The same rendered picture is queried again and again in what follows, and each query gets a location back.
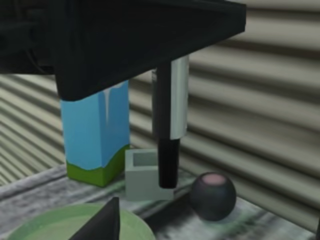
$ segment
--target black and white marker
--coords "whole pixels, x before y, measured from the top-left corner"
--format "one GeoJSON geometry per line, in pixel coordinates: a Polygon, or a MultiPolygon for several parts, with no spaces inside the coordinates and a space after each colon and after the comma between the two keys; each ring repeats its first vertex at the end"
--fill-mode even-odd
{"type": "Polygon", "coordinates": [[[189,56],[152,73],[152,131],[157,139],[159,186],[178,183],[180,139],[187,133],[189,56]]]}

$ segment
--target gray cube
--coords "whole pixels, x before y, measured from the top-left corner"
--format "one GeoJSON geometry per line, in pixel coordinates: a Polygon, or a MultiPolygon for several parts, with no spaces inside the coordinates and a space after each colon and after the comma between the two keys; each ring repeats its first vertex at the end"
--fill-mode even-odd
{"type": "Polygon", "coordinates": [[[125,151],[125,194],[128,201],[172,200],[173,189],[159,187],[156,149],[125,151]]]}

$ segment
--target dark purple ball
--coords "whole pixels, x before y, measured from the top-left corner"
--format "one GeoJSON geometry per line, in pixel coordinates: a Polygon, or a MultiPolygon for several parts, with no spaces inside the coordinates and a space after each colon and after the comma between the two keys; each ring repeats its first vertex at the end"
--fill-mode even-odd
{"type": "Polygon", "coordinates": [[[190,204],[198,216],[206,221],[220,221],[235,208],[236,188],[225,175],[207,172],[193,182],[190,204]]]}

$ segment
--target wooden table surface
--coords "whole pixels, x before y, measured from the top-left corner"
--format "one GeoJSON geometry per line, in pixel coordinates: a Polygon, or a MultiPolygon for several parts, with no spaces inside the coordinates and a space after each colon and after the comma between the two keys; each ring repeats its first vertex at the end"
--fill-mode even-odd
{"type": "Polygon", "coordinates": [[[188,190],[194,179],[180,170],[174,201],[130,202],[125,198],[123,175],[106,188],[100,188],[68,179],[66,168],[61,165],[0,187],[0,240],[48,210],[73,204],[106,203],[114,196],[120,198],[121,208],[142,217],[158,240],[315,239],[311,232],[240,198],[229,218],[215,224],[203,222],[188,204],[188,190]]]}

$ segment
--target beige slatted background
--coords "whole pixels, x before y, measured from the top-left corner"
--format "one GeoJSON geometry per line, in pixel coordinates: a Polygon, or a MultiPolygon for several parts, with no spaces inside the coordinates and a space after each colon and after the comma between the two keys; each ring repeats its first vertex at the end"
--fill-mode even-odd
{"type": "MultiPolygon", "coordinates": [[[[320,1],[247,0],[246,33],[190,56],[181,165],[308,230],[320,216],[320,1]]],[[[150,73],[130,82],[131,143],[154,147],[150,73]]],[[[53,77],[0,76],[0,185],[63,164],[53,77]]]]}

